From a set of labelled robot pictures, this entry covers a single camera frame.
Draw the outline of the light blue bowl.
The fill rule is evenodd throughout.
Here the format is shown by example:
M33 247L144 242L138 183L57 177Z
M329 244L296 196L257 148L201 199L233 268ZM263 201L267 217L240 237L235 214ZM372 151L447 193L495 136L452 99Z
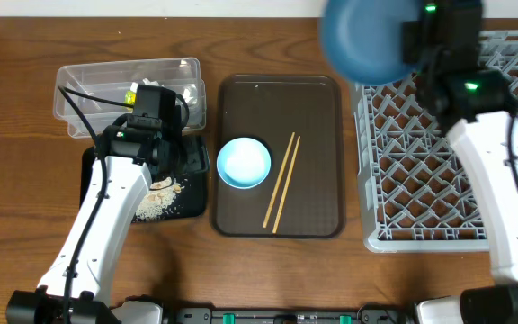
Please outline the light blue bowl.
M219 151L216 167L219 178L236 189L251 189L262 183L272 166L271 154L259 140L236 138Z

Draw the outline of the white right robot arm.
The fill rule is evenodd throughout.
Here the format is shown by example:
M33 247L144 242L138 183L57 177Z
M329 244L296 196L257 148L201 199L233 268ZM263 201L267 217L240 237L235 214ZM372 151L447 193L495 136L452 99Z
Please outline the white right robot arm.
M416 63L418 102L460 160L489 245L494 284L421 301L419 323L518 323L518 96L482 67L479 1L423 1L403 23L403 60Z

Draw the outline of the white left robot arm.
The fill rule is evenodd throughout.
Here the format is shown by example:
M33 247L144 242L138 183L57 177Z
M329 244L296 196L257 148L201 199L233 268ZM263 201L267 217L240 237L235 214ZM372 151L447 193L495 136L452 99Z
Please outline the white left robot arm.
M175 91L139 85L130 111L94 142L92 173L64 246L32 292L13 292L9 323L166 323L162 303L142 295L113 308L115 266L133 217L154 182L205 173L202 138L183 135L189 106Z

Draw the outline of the yellow snack wrapper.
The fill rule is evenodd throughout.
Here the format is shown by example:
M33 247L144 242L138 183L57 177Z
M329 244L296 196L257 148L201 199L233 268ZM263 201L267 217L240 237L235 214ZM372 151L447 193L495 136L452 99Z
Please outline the yellow snack wrapper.
M127 105L131 105L133 106L136 102L136 93L133 92L133 91L128 91L126 94L125 94L125 97L124 97L124 103L127 104Z

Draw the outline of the white tissue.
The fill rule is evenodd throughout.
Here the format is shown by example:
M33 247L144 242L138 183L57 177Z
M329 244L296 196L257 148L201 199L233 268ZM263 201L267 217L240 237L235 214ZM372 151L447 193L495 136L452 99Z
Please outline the white tissue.
M141 83L146 86L162 86L165 87L163 83L159 83L158 81L151 81L147 78L143 78ZM175 91L177 94L181 95L183 99L189 105L197 103L197 88L194 84L190 85L173 85L170 87L171 90Z

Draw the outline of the white rice pile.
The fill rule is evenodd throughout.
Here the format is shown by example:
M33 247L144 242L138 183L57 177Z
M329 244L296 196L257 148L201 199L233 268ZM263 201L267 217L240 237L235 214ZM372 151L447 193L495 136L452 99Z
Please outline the white rice pile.
M175 178L154 182L139 204L133 221L151 222L161 221L177 211L176 202L184 186Z

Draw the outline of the dark blue plate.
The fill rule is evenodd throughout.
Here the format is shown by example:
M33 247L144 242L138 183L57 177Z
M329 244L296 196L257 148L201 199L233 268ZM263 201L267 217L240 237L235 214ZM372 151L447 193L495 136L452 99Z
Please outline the dark blue plate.
M319 25L328 63L345 79L381 86L407 77L403 23L420 17L416 0L329 0Z

